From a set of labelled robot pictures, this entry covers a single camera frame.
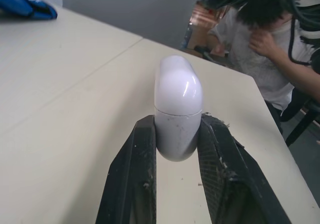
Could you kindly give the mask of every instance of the blue glove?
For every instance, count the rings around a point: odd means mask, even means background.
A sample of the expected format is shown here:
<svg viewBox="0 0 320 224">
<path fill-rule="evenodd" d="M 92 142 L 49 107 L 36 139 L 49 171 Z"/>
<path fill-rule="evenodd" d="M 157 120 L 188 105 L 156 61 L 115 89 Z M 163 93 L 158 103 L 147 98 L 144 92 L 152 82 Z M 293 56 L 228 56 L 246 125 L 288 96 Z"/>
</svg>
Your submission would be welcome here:
<svg viewBox="0 0 320 224">
<path fill-rule="evenodd" d="M 0 0 L 0 9 L 30 19 L 56 19 L 56 10 L 42 0 Z"/>
</svg>

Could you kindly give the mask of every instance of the white lid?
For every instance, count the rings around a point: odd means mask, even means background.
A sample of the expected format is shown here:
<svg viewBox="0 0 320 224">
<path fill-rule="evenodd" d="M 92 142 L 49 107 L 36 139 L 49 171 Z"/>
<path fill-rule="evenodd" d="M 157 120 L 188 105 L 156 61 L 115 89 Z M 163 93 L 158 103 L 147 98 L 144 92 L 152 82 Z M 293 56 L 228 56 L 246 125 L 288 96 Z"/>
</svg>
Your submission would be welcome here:
<svg viewBox="0 0 320 224">
<path fill-rule="evenodd" d="M 191 64 L 182 56 L 163 59 L 157 68 L 154 106 L 174 116 L 190 116 L 203 109 L 201 83 Z"/>
</svg>

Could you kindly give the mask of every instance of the white plastic capsule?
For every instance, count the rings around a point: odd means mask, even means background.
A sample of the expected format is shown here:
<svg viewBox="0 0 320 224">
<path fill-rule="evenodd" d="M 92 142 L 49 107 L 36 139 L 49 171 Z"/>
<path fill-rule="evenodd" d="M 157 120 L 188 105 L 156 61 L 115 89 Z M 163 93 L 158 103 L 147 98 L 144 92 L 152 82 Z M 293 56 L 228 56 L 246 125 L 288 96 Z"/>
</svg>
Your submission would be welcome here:
<svg viewBox="0 0 320 224">
<path fill-rule="evenodd" d="M 182 56 L 163 59 L 154 87 L 156 147 L 166 159 L 179 162 L 197 147 L 203 90 L 191 64 Z"/>
</svg>

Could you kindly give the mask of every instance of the gray wall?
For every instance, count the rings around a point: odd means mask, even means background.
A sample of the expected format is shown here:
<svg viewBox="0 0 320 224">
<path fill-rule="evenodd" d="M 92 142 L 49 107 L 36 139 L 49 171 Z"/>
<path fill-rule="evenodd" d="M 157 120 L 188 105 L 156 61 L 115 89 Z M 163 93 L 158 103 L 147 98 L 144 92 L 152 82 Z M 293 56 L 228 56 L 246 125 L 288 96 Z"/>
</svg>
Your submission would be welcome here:
<svg viewBox="0 0 320 224">
<path fill-rule="evenodd" d="M 179 48 L 196 0 L 63 0 L 63 6 Z"/>
</svg>

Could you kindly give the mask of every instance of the table surface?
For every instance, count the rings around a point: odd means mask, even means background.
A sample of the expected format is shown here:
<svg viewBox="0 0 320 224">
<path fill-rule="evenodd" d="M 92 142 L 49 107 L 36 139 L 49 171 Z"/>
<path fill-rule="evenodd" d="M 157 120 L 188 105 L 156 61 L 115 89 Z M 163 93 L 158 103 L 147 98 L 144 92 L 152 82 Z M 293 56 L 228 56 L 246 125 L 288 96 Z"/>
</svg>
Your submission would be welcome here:
<svg viewBox="0 0 320 224">
<path fill-rule="evenodd" d="M 169 55 L 191 62 L 204 111 L 230 125 L 292 223 L 319 223 L 319 207 L 251 77 L 58 13 L 57 21 L 0 27 L 0 223 L 95 223 L 109 166 L 136 121 L 154 113 L 155 68 Z M 196 152 L 183 162 L 157 154 L 156 171 L 157 224 L 211 223 Z"/>
</svg>

